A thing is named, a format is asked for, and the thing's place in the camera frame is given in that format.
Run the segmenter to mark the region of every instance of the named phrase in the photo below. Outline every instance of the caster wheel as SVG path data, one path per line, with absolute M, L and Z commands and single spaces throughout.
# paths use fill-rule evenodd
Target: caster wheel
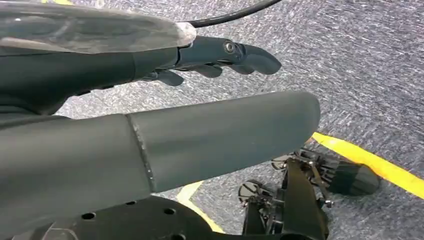
M 238 188 L 238 199 L 241 203 L 247 202 L 251 197 L 260 194 L 263 184 L 256 180 L 248 180 Z
M 283 155 L 271 160 L 271 166 L 275 170 L 283 170 L 286 168 L 286 162 L 290 158 L 290 155 Z

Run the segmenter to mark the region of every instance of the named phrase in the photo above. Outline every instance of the black cylindrical tube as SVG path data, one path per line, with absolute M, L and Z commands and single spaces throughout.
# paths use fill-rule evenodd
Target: black cylindrical tube
M 320 105 L 307 92 L 275 92 L 129 118 L 161 192 L 299 149 L 318 127 Z

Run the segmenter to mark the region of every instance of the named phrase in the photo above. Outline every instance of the black wheel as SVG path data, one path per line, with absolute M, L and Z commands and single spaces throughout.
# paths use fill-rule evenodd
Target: black wheel
M 258 196 L 263 184 L 256 180 L 248 180 L 238 188 L 238 199 L 245 203 L 249 198 Z

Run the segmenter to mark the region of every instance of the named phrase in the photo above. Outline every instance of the gray carpet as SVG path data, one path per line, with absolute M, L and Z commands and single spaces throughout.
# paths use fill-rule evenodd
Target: gray carpet
M 211 17 L 259 0 L 105 0 L 177 21 Z M 94 5 L 90 0 L 75 1 Z M 216 79 L 185 73 L 179 87 L 135 82 L 71 98 L 73 118 L 128 113 L 284 90 L 307 90 L 321 102 L 319 131 L 345 139 L 424 178 L 424 3 L 287 0 L 255 15 L 208 27 L 200 35 L 264 48 L 282 62 L 272 76 L 226 70 Z M 192 201 L 226 232 L 241 231 L 237 188 L 248 179 L 280 180 L 264 163 L 206 181 Z M 178 191 L 165 193 L 172 198 Z M 384 182 L 375 195 L 333 195 L 331 240 L 422 240 L 424 200 Z

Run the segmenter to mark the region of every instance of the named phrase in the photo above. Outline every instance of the bolt hole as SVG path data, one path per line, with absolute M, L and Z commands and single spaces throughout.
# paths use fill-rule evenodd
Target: bolt hole
M 81 215 L 81 218 L 84 220 L 91 220 L 91 219 L 94 219 L 95 217 L 96 217 L 96 214 L 94 212 L 89 212 L 89 213 L 85 213 Z
M 175 209 L 172 209 L 172 208 L 165 208 L 163 210 L 163 212 L 167 215 L 174 215 L 176 211 L 175 211 Z
M 175 234 L 171 236 L 171 240 L 186 240 L 186 236 L 183 234 Z

